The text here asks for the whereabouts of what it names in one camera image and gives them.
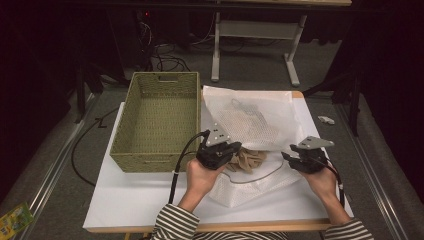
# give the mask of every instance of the person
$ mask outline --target person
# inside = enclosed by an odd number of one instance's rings
[[[212,189],[225,165],[213,171],[197,159],[187,163],[187,189],[178,205],[167,204],[159,212],[151,239],[234,239],[288,240],[284,232],[207,232],[196,233],[199,218],[193,214],[203,197]],[[373,239],[359,219],[351,219],[340,204],[335,191],[336,177],[324,168],[314,174],[300,173],[324,205],[332,224],[325,239]]]

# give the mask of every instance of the floor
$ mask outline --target floor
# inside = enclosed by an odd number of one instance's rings
[[[301,82],[298,88],[290,85],[282,62],[282,53],[290,46],[288,42],[249,40],[243,47],[237,41],[224,42],[221,78],[218,83],[210,82],[210,44],[193,46],[190,52],[172,45],[162,46],[158,51],[161,55],[184,59],[191,71],[200,73],[203,85],[236,90],[303,91],[324,79],[339,45],[340,43],[321,46],[313,41],[299,46],[294,60]],[[155,61],[153,66],[156,67],[159,63]],[[162,66],[164,70],[173,68],[175,61],[163,62]],[[173,71],[182,69],[183,65],[177,65]],[[0,211],[4,213],[26,201],[36,217],[36,221],[15,239],[124,239],[124,233],[92,234],[82,228],[94,188],[78,178],[71,164],[73,156],[81,175],[90,181],[96,181],[116,113],[104,119],[103,125],[106,128],[93,125],[89,129],[90,125],[95,123],[95,118],[103,116],[125,101],[127,93],[127,88],[122,86],[104,86],[105,91],[101,95],[87,94],[87,114],[79,124],[74,122],[78,114],[76,98],[73,96],[70,99],[71,111],[51,131],[1,204]],[[328,154],[331,159],[337,159],[345,182],[347,199],[355,216],[363,220],[376,239],[424,236],[418,227],[420,216],[413,213],[422,209],[422,204],[418,204],[413,193],[411,194],[411,187],[373,122],[366,101],[361,98],[359,137],[355,137],[346,125],[347,106],[333,104],[330,94],[331,92],[320,92],[306,101],[321,137],[337,142],[337,147],[328,149]],[[322,124],[317,118],[321,115],[334,119],[336,124]],[[76,140],[82,134],[84,138],[74,148]],[[384,167],[380,167],[381,162],[385,163]],[[396,189],[401,189],[399,191],[404,197],[396,196],[391,189],[394,185],[400,185]],[[290,235],[291,239],[320,239],[317,232]],[[131,239],[138,238],[140,236],[131,236]]]

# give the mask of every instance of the metal rail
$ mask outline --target metal rail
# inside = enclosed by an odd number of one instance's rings
[[[90,96],[88,97],[86,114],[84,115],[83,119],[74,126],[74,129],[71,135],[69,136],[64,146],[62,147],[61,151],[59,152],[55,162],[47,171],[46,176],[44,177],[43,183],[41,184],[41,187],[39,188],[36,196],[34,197],[34,199],[29,205],[29,209],[31,210],[34,216],[33,222],[25,230],[15,235],[12,238],[13,240],[30,239],[31,232],[36,226],[37,220],[40,217],[41,213],[43,212],[43,209],[46,206],[47,201],[49,200],[49,197],[51,193],[53,192],[54,187],[56,186],[56,183],[59,180],[63,169],[66,166],[67,160],[69,160],[70,150],[74,146],[75,141],[77,140],[77,136],[79,132],[81,131],[81,129],[84,127],[86,118],[88,114],[92,111],[95,103],[97,103],[97,100],[98,100],[98,96],[94,95],[93,93],[91,93]]]
[[[393,239],[408,239],[408,236],[406,235],[406,232],[403,229],[402,224],[400,223],[395,209],[393,208],[393,204],[389,196],[384,191],[384,188],[382,187],[380,181],[378,180],[377,174],[375,173],[371,161],[368,159],[359,138],[354,136],[348,125],[349,118],[346,113],[346,110],[340,104],[336,104],[335,109],[337,114],[344,120],[342,121],[343,127],[348,132],[350,138],[352,139],[353,145],[356,151],[358,152],[359,159],[361,161],[361,167],[363,172],[365,173],[365,179],[368,182],[371,192],[374,195],[375,201],[378,207],[380,208],[380,211],[384,217],[384,220],[386,221],[386,225],[388,226],[390,233],[393,236]]]

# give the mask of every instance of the basket handle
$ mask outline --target basket handle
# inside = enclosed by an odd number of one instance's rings
[[[176,83],[178,82],[178,76],[162,75],[162,76],[158,76],[158,81],[161,83]]]

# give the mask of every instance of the hand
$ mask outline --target hand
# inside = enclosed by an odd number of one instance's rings
[[[217,170],[210,170],[196,158],[187,163],[187,190],[178,204],[179,207],[193,212],[203,197],[212,190],[218,175],[225,169],[225,165]]]
[[[336,197],[336,176],[328,168],[321,171],[307,174],[299,172],[308,181],[312,191],[324,201],[328,198]]]
[[[299,173],[306,178],[312,191],[323,203],[331,224],[340,225],[350,221],[349,215],[337,198],[336,176],[333,172],[324,168],[313,174]]]

